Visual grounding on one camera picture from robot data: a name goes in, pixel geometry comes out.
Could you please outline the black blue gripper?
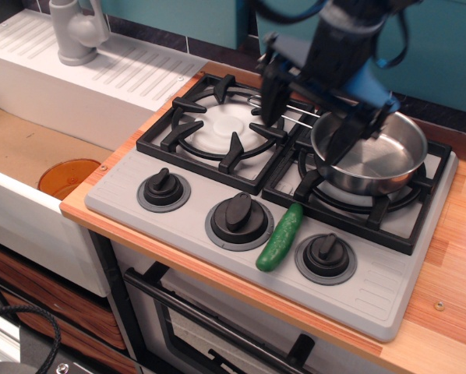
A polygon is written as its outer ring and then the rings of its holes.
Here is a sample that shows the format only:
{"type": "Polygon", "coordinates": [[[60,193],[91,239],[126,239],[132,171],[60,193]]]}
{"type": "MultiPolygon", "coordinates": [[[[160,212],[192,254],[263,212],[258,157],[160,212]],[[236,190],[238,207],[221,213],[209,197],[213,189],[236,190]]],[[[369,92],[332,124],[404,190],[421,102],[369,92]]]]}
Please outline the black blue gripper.
{"type": "Polygon", "coordinates": [[[261,118],[271,127],[296,92],[343,118],[327,144],[325,163],[338,164],[357,142],[369,137],[376,117],[400,108],[397,98],[379,83],[369,67],[390,68],[401,62],[377,56],[377,44],[393,11],[304,11],[297,15],[260,11],[259,16],[287,25],[316,17],[312,40],[276,32],[264,37],[259,60],[261,118]]]}

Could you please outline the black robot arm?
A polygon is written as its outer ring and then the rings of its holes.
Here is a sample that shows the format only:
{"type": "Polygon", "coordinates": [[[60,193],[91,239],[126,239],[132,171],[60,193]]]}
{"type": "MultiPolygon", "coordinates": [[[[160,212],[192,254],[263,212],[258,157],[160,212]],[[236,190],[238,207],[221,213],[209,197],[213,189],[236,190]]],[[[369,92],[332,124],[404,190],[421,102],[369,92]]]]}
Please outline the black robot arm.
{"type": "Polygon", "coordinates": [[[399,110],[399,101],[375,79],[369,65],[389,69],[403,61],[409,45],[404,11],[410,1],[317,1],[293,16],[264,1],[249,4],[263,18],[279,24],[319,18],[310,42],[277,33],[266,35],[266,50],[258,65],[265,125],[281,117],[292,93],[302,95],[337,116],[337,130],[325,156],[326,164],[335,165],[399,110]],[[386,60],[378,57],[377,45],[392,16],[398,19],[404,46],[396,57],[386,60]]]}

